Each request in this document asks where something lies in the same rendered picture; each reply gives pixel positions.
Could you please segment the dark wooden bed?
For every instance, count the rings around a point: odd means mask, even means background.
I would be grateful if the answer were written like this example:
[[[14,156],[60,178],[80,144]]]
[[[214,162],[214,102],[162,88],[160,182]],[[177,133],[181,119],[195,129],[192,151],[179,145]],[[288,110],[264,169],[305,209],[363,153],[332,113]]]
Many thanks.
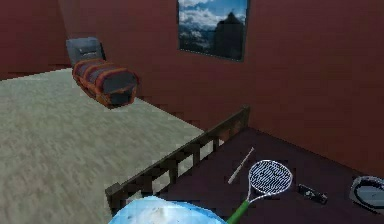
[[[113,217],[132,197],[188,202],[222,224],[384,224],[384,183],[248,125],[250,109],[105,191]],[[168,175],[155,192],[153,183]]]

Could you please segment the white baseball bat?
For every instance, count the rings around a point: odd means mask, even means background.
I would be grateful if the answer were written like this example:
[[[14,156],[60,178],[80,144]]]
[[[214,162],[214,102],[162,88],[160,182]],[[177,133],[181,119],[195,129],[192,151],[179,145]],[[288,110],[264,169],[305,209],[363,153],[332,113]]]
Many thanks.
[[[241,161],[241,163],[237,166],[237,168],[235,169],[235,171],[232,173],[232,175],[230,176],[230,178],[228,179],[227,183],[228,184],[232,184],[232,182],[234,181],[234,179],[237,177],[238,173],[240,172],[240,170],[242,169],[242,167],[244,166],[245,162],[248,160],[248,158],[250,157],[250,155],[252,154],[252,152],[254,151],[254,147],[252,147],[248,154],[244,157],[244,159]]]

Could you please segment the framed mountain landscape picture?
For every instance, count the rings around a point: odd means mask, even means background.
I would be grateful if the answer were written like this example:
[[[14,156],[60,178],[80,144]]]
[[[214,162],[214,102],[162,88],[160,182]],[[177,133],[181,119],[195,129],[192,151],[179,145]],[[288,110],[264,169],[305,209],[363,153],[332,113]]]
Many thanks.
[[[243,61],[250,0],[177,0],[178,49]]]

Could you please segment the pale blue pillow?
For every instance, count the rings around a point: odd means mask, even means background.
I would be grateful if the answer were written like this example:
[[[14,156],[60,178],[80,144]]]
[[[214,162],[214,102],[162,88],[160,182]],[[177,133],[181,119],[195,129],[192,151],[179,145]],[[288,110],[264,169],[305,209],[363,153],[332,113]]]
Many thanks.
[[[135,199],[108,224],[227,224],[209,209],[157,196]]]

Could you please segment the black remote control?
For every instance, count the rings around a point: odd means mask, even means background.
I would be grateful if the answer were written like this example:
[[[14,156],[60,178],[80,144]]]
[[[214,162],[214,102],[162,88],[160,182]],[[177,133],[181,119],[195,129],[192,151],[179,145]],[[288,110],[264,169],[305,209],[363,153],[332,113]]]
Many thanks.
[[[317,190],[314,190],[314,189],[312,189],[306,185],[303,185],[303,184],[297,185],[297,191],[299,194],[301,194],[305,198],[312,200],[316,203],[322,204],[322,205],[325,205],[328,201],[328,198],[325,194],[323,194]]]

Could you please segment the grey round bowl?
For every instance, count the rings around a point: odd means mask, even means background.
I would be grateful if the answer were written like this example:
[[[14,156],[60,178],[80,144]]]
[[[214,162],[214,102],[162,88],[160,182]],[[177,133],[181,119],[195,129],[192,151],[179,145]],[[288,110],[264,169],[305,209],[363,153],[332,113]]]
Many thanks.
[[[365,209],[384,215],[384,179],[375,176],[355,178],[349,198]]]

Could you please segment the green handled tennis racket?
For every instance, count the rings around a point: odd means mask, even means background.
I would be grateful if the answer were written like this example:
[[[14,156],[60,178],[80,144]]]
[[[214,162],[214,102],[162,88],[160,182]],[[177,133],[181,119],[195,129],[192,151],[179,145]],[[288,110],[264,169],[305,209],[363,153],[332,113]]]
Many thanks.
[[[260,160],[249,169],[247,179],[247,196],[226,220],[227,224],[237,224],[254,201],[287,191],[291,187],[293,174],[280,162]]]

